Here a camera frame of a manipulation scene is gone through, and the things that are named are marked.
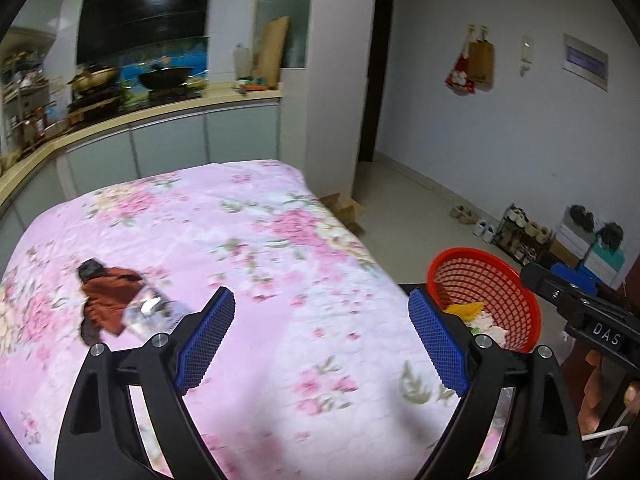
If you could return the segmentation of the person's right hand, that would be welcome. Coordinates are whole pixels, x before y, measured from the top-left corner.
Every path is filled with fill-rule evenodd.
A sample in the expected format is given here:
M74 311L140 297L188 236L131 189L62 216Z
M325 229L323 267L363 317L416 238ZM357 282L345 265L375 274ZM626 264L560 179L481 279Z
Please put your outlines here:
M580 433L593 434L599 424L600 416L597 413L597 407L602 400L601 392L601 372L602 372L602 356L597 351L589 351L586 355L586 362L594 367L584 389L584 398L578 412L577 420ZM639 413L639 383L632 382L624 395L624 403L626 408L632 414Z

